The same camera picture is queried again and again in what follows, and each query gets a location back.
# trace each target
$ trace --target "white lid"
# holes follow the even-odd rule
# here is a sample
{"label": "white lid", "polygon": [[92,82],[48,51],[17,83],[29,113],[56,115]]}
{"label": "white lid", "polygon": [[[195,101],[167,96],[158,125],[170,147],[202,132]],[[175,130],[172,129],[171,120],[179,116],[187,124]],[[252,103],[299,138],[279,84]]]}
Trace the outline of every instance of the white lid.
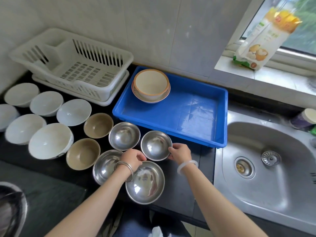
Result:
{"label": "white lid", "polygon": [[307,108],[302,112],[302,116],[311,124],[316,124],[316,110]]}

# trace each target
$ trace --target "bowl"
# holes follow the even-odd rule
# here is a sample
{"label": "bowl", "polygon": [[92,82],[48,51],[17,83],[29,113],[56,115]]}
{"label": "bowl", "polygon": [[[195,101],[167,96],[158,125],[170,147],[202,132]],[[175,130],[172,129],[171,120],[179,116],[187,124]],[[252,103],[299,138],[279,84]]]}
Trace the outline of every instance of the bowl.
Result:
{"label": "bowl", "polygon": [[66,162],[73,170],[85,170],[93,166],[100,155],[97,141],[85,138],[75,142],[67,152]]}
{"label": "bowl", "polygon": [[57,111],[57,120],[66,126],[75,126],[84,123],[91,114],[91,105],[83,99],[67,101]]}
{"label": "bowl", "polygon": [[4,96],[4,101],[17,107],[29,107],[31,101],[40,93],[37,85],[21,83],[10,88]]}
{"label": "bowl", "polygon": [[46,121],[39,115],[23,115],[8,126],[5,138],[13,144],[27,145],[36,131],[44,126],[46,126]]}
{"label": "bowl", "polygon": [[63,96],[56,91],[46,91],[36,96],[30,105],[31,112],[40,116],[55,116],[64,103]]}
{"label": "bowl", "polygon": [[138,93],[148,101],[159,99],[170,85],[168,77],[162,71],[155,69],[138,72],[133,83]]}
{"label": "bowl", "polygon": [[55,159],[64,155],[74,142],[69,127],[53,123],[39,129],[28,144],[28,151],[36,159]]}
{"label": "bowl", "polygon": [[109,133],[110,145],[120,151],[134,148],[140,140],[139,128],[129,122],[116,124]]}
{"label": "bowl", "polygon": [[136,90],[136,88],[134,87],[134,83],[132,82],[132,92],[133,92],[133,94],[134,94],[138,99],[140,99],[141,101],[143,101],[143,102],[145,102],[145,103],[148,103],[148,104],[155,104],[155,103],[158,103],[158,102],[164,100],[164,99],[170,94],[170,90],[171,90],[171,87],[170,87],[170,85],[169,85],[168,90],[167,90],[162,96],[160,96],[157,100],[151,101],[151,100],[145,99],[143,96],[141,96],[141,95],[139,94],[139,92]]}
{"label": "bowl", "polygon": [[165,175],[154,162],[143,161],[134,172],[131,182],[125,183],[128,196],[138,204],[151,204],[162,194],[165,187]]}
{"label": "bowl", "polygon": [[12,121],[18,118],[20,114],[17,109],[8,104],[0,105],[0,132],[4,132]]}
{"label": "bowl", "polygon": [[105,137],[112,128],[113,119],[105,113],[97,113],[90,116],[83,126],[85,134],[93,139]]}
{"label": "bowl", "polygon": [[172,141],[167,134],[161,131],[147,132],[140,142],[144,155],[153,161],[166,159],[170,155],[168,147],[172,147]]}
{"label": "bowl", "polygon": [[119,150],[108,150],[100,155],[93,166],[93,178],[102,185],[114,172],[115,164],[120,160],[123,152]]}

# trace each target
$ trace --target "stainless steel sink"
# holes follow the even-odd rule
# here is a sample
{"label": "stainless steel sink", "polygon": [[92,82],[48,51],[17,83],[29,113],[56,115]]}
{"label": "stainless steel sink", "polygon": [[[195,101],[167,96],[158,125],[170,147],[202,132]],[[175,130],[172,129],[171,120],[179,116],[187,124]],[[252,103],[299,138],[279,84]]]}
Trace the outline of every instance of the stainless steel sink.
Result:
{"label": "stainless steel sink", "polygon": [[[247,214],[316,235],[312,135],[233,111],[227,118],[228,142],[216,150],[214,186]],[[276,152],[279,164],[265,164],[265,151]]]}

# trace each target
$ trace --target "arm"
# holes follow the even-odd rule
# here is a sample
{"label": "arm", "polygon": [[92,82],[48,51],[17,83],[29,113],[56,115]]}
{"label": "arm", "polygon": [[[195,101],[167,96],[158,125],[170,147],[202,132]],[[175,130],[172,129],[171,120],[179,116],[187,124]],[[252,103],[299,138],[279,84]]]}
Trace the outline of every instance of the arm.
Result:
{"label": "arm", "polygon": [[[178,164],[190,161],[191,151],[187,145],[174,143],[170,159]],[[267,237],[267,235],[245,215],[229,202],[195,166],[188,164],[182,172],[187,177],[193,195],[199,205],[207,225],[217,237]]]}
{"label": "arm", "polygon": [[[142,164],[141,160],[146,160],[146,157],[138,150],[129,149],[122,154],[121,160],[129,163],[133,171],[136,171]],[[96,236],[122,184],[130,174],[131,171],[127,166],[119,165],[96,192],[56,225],[46,237]]]}

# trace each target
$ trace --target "bracelet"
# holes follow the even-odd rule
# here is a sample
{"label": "bracelet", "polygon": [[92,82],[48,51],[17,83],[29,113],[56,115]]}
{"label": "bracelet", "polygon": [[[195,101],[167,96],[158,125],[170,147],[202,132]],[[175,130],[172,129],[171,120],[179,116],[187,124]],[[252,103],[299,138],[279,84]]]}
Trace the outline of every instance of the bracelet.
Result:
{"label": "bracelet", "polygon": [[187,164],[190,164],[190,163],[195,164],[197,166],[197,168],[198,168],[198,163],[195,160],[190,160],[190,161],[187,161],[187,162],[183,162],[181,165],[179,165],[179,167],[177,169],[177,173],[179,175],[182,175],[182,173],[181,173],[182,168],[185,167]]}
{"label": "bracelet", "polygon": [[133,177],[134,177],[134,172],[133,172],[133,170],[132,170],[132,166],[131,166],[129,163],[126,163],[126,162],[124,162],[124,161],[119,161],[119,162],[117,162],[117,163],[115,164],[114,170],[116,170],[117,166],[120,165],[120,164],[123,164],[123,165],[127,166],[127,167],[130,169],[130,171],[131,171],[132,174],[127,178],[126,182],[131,182],[131,181],[133,180]]}

